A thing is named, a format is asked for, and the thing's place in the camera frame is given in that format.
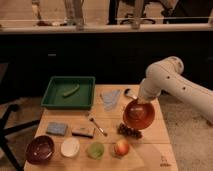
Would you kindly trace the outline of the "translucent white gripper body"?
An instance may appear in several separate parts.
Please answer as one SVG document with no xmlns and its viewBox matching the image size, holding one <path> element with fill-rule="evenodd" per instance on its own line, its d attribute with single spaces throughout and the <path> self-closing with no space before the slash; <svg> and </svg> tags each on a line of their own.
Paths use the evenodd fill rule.
<svg viewBox="0 0 213 171">
<path fill-rule="evenodd" d="M 152 100 L 155 100 L 160 95 L 160 92 L 149 92 L 144 88 L 140 88 L 138 92 L 138 103 L 146 104 L 150 103 Z"/>
</svg>

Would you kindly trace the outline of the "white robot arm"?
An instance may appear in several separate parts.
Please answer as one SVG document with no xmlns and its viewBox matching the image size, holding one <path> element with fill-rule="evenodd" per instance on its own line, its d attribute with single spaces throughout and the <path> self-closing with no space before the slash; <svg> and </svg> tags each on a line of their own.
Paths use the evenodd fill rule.
<svg viewBox="0 0 213 171">
<path fill-rule="evenodd" d="M 195 84 L 182 76 L 184 64 L 171 56 L 150 64 L 138 91 L 138 102 L 156 99 L 162 90 L 197 108 L 213 124 L 213 91 Z"/>
</svg>

